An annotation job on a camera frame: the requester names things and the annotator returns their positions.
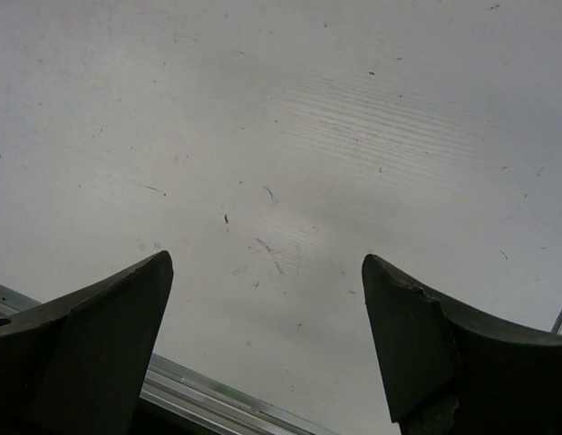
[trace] metal rail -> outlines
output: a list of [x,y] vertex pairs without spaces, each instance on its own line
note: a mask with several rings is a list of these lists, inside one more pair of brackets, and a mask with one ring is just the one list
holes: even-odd
[[[39,304],[0,285],[0,317]],[[336,435],[156,353],[140,397],[219,435]]]

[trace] gray surface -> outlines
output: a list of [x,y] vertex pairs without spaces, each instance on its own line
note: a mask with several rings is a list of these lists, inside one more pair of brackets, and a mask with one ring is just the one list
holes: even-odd
[[562,0],[496,5],[0,0],[0,282],[168,249],[157,353],[396,433],[365,254],[541,329],[562,305]]

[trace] scratch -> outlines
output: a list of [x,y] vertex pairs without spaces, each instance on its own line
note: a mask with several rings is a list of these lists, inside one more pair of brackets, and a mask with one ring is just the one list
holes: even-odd
[[155,190],[157,192],[160,192],[157,188],[154,188],[153,186],[149,186],[148,184],[142,184],[142,183],[138,183],[138,184],[140,184],[142,187],[144,187],[146,189]]
[[190,41],[194,41],[197,44],[200,44],[200,41],[196,38],[193,38],[192,36],[186,36],[185,34],[175,34],[174,36],[174,42],[177,43],[179,41],[179,38],[184,38],[184,39],[190,39]]
[[238,274],[244,274],[247,271],[247,267],[246,266],[242,266],[239,269],[235,269],[233,270],[233,275],[236,276]]
[[261,240],[260,238],[256,238],[256,241],[259,243],[259,245],[264,247],[269,254],[271,254],[272,256],[275,254],[275,251],[271,249],[269,245],[265,243],[263,240]]
[[263,186],[263,189],[265,189],[267,192],[269,192],[269,195],[271,195],[271,199],[273,199],[275,201],[275,196],[273,195],[273,192],[271,191],[271,189],[267,188],[265,186]]
[[267,243],[265,243],[263,240],[261,240],[260,238],[256,238],[256,241],[259,243],[259,245],[261,245],[262,247],[264,247],[266,249],[266,251],[269,253],[269,255],[271,255],[271,257],[273,258],[273,262],[275,263],[275,267],[277,268],[279,273],[283,275],[285,273],[285,270],[283,269],[283,267],[281,267],[279,262],[276,260],[276,258],[275,258],[276,252],[273,249],[271,249],[271,247]]

